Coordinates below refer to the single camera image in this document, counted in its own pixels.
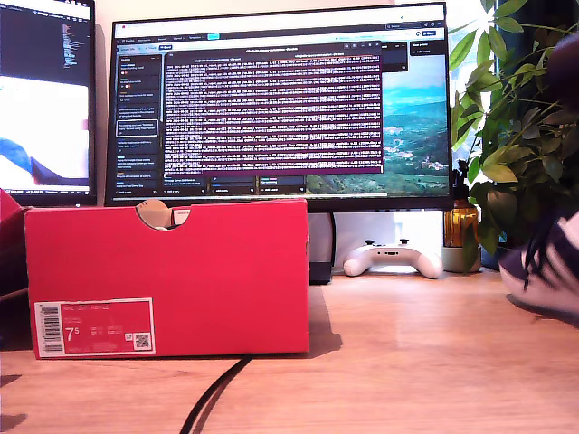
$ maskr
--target monitor base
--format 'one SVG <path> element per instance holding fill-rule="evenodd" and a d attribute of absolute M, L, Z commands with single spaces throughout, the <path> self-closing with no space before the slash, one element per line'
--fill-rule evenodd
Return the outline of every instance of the monitor base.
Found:
<path fill-rule="evenodd" d="M 332 280 L 331 262 L 310 262 L 309 263 L 309 284 L 327 285 Z"/>

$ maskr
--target striped fabric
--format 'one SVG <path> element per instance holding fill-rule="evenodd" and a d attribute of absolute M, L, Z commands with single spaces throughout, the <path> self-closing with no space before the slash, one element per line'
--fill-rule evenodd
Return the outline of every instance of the striped fabric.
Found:
<path fill-rule="evenodd" d="M 527 255 L 533 259 L 527 261 Z M 579 326 L 579 212 L 558 219 L 499 266 L 512 303 Z"/>

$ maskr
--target barcode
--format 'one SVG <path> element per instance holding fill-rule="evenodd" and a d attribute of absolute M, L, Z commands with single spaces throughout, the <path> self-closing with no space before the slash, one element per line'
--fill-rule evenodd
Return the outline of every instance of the barcode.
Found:
<path fill-rule="evenodd" d="M 43 322 L 43 349 L 47 353 L 62 351 L 62 330 L 58 306 L 41 308 Z"/>
<path fill-rule="evenodd" d="M 135 350 L 150 350 L 151 349 L 151 334 L 150 333 L 134 333 Z"/>

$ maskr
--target desk surface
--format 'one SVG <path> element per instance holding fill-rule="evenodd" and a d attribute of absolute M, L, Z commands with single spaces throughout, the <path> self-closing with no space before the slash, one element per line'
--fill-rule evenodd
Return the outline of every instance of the desk surface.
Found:
<path fill-rule="evenodd" d="M 436 281 L 336 276 L 311 287 L 312 353 L 253 360 L 200 427 L 233 434 L 577 432 L 579 332 L 511 306 L 505 292 L 491 271 Z M 174 434 L 236 362 L 0 356 L 3 428 L 11 434 Z"/>

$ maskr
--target mountain landscape wallpaper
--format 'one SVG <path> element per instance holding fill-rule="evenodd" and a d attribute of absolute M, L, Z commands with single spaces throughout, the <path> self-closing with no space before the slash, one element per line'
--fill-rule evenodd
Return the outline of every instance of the mountain landscape wallpaper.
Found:
<path fill-rule="evenodd" d="M 308 193 L 447 195 L 450 161 L 445 68 L 444 56 L 411 57 L 407 72 L 383 74 L 384 173 L 311 175 Z"/>

